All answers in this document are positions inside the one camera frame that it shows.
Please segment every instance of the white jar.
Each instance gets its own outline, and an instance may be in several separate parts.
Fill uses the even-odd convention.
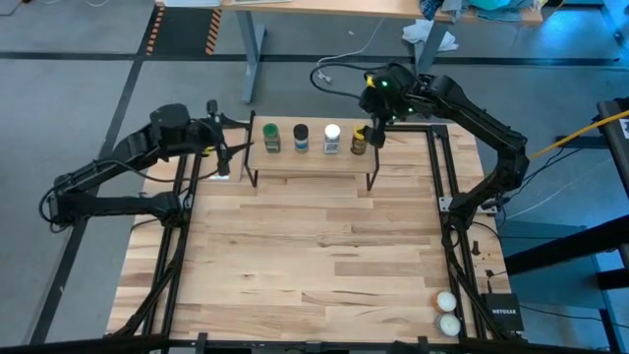
[[[336,124],[328,124],[325,127],[325,141],[323,142],[323,153],[338,153],[338,146],[341,142],[341,128]]]

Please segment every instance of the yellow cable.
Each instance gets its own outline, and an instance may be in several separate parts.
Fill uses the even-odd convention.
[[[553,144],[553,145],[551,145],[549,147],[541,149],[540,151],[534,153],[532,158],[540,157],[543,154],[551,151],[552,149],[561,147],[562,145],[564,145],[564,144],[574,140],[575,138],[577,138],[578,136],[580,136],[580,135],[582,135],[584,133],[590,132],[591,130],[593,130],[595,128],[598,128],[601,125],[605,125],[605,124],[607,124],[609,122],[613,122],[613,121],[616,121],[618,119],[621,119],[621,118],[624,118],[624,117],[627,117],[627,116],[629,116],[629,110],[626,110],[626,111],[624,111],[622,113],[618,113],[616,115],[612,115],[611,117],[607,117],[607,118],[605,118],[603,120],[599,120],[597,123],[594,123],[594,124],[589,125],[589,126],[587,126],[585,128],[582,128],[582,129],[580,129],[580,130],[570,134],[569,136],[563,138],[562,140],[558,141],[557,143],[555,143],[555,144]]]

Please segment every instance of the black metal frame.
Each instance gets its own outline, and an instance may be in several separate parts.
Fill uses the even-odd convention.
[[[254,119],[256,118],[256,112],[252,111],[250,118],[249,118],[249,124],[250,127],[253,128],[254,126]],[[247,145],[249,145],[252,142],[252,130],[248,129],[247,130]],[[245,151],[245,162],[244,162],[244,166],[245,166],[245,170],[247,171],[247,175],[249,176],[249,180],[252,182],[252,186],[254,186],[254,188],[257,188],[257,170],[254,170],[254,173],[252,174],[252,170],[249,167],[249,154],[250,154],[250,149],[251,146],[247,147],[247,150]],[[370,173],[366,173],[367,175],[367,190],[370,191],[373,187],[373,183],[375,183],[375,177],[377,177],[377,172],[380,170],[380,157],[378,155],[377,152],[377,148],[373,149],[374,151],[374,155],[375,155],[375,171],[373,172],[373,174]]]
[[[429,148],[430,168],[432,171],[432,178],[435,188],[435,202],[438,208],[438,198],[444,197],[443,185],[441,181],[441,174],[439,172],[439,161],[436,149],[436,139],[441,139],[443,145],[444,162],[448,174],[448,181],[451,193],[458,192],[458,184],[456,181],[456,173],[454,167],[454,161],[452,156],[452,150],[450,147],[450,141],[445,125],[409,125],[409,126],[390,126],[387,127],[388,132],[416,132],[425,133],[427,135],[427,144]],[[175,191],[181,190],[181,183],[183,174],[186,167],[185,157],[180,158],[180,164],[177,167],[176,183],[173,187]],[[192,212],[194,205],[194,197],[197,191],[198,181],[197,178],[200,174],[200,164],[202,157],[195,156],[192,182],[190,184],[190,192],[188,199],[186,200],[186,210]],[[439,212],[439,218],[442,225],[446,219],[447,212]],[[148,351],[161,349],[162,353],[167,353],[169,348],[172,347],[184,347],[195,348],[197,353],[204,353],[208,350],[247,350],[247,349],[297,349],[303,350],[306,353],[321,353],[327,351],[336,350],[391,350],[392,354],[428,354],[430,351],[446,351],[446,352],[484,352],[484,353],[602,353],[594,350],[574,349],[557,346],[546,346],[529,344],[525,341],[519,340],[489,340],[486,339],[485,324],[482,320],[479,311],[473,306],[472,312],[474,316],[475,330],[478,338],[470,338],[467,333],[466,326],[462,326],[462,330],[459,333],[459,344],[428,344],[428,340],[425,337],[418,337],[418,343],[402,344],[400,342],[395,343],[358,343],[358,342],[307,342],[307,341],[239,341],[239,340],[209,340],[207,339],[207,333],[200,333],[199,337],[195,340],[171,340],[169,339],[170,331],[172,328],[172,322],[175,311],[175,304],[177,298],[177,292],[179,287],[179,279],[181,276],[182,264],[184,257],[186,244],[188,241],[188,232],[190,229],[190,218],[186,220],[186,223],[181,229],[177,251],[173,260],[166,266],[167,254],[170,241],[172,238],[172,228],[166,228],[162,235],[162,244],[160,245],[158,259],[155,265],[155,275],[153,276],[153,283],[151,294],[144,300],[141,308],[137,314],[129,321],[138,323],[138,320],[144,320],[143,334],[135,336],[133,327],[128,327],[127,331],[117,332],[117,334],[108,335],[102,339],[90,339],[80,341],[70,341],[61,343],[48,343],[38,344],[30,346],[18,346],[11,348],[0,349],[2,353],[137,353],[139,351]],[[453,230],[445,227],[441,228],[443,238],[449,238]],[[474,276],[474,267],[472,265],[471,251],[469,247],[469,240],[466,232],[458,232],[460,238],[460,251],[463,259],[463,271],[452,271],[451,269],[458,263],[452,262],[452,258],[456,258],[452,249],[444,249],[444,256],[448,264],[448,279],[452,293],[457,298],[459,303],[461,302],[460,285],[473,286],[473,295],[478,294],[478,288]],[[155,316],[155,303],[148,298],[156,299],[159,295],[159,290],[165,287],[164,282],[168,282],[170,279],[170,288],[165,306],[165,314],[162,322],[161,331],[158,334],[151,334]],[[471,301],[478,303],[480,297],[471,296]],[[457,307],[455,310],[455,316],[465,324],[464,314],[461,307]]]

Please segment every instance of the green jar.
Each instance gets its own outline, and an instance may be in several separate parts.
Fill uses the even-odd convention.
[[[278,153],[280,150],[279,129],[275,124],[269,123],[262,128],[264,135],[264,146],[266,152]]]

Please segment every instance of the wooden tabletop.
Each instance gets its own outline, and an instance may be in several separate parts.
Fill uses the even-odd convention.
[[[279,130],[281,150],[279,153],[266,152],[262,127],[275,124]],[[293,127],[305,124],[309,128],[309,151],[295,151]],[[338,153],[323,153],[324,129],[328,124],[341,128]],[[356,125],[372,126],[369,119],[334,119],[334,118],[295,118],[295,117],[256,117],[249,155],[249,166],[255,170],[275,171],[323,171],[334,173],[373,173],[375,155],[373,147],[368,146],[365,154],[356,156],[350,152],[352,135]]]
[[[469,191],[483,179],[476,140],[457,125],[448,129],[459,186]],[[214,168],[207,163],[204,170]],[[371,192],[364,174],[270,171],[260,173],[257,188],[247,177],[200,182],[172,337],[207,332],[217,340],[415,342],[426,335],[431,343],[456,342],[433,324],[431,298],[449,284],[426,135],[389,133],[380,164]],[[176,159],[160,162],[148,174],[172,177],[176,166]],[[145,184],[151,193],[169,188]],[[484,215],[475,221],[495,226]],[[132,233],[109,331],[122,326],[148,293],[161,231],[151,223]],[[486,291],[486,269],[505,270],[500,244],[475,225],[469,237],[470,244],[479,242],[473,262],[479,289]],[[510,291],[506,274],[493,277],[491,286]],[[464,293],[462,298],[474,336],[471,305]],[[157,328],[163,304],[162,296]]]
[[[158,6],[163,6],[163,0],[155,0]],[[286,3],[271,3],[258,5],[234,5],[232,0],[223,0],[221,8],[225,10],[266,11],[324,15],[353,15],[378,16],[385,18],[423,19],[419,8],[419,0],[293,0]],[[540,10],[524,9],[520,11],[522,21],[526,25],[542,23]],[[450,15],[437,11],[435,21],[451,22]],[[459,21],[477,22],[476,12],[472,9],[466,12]]]

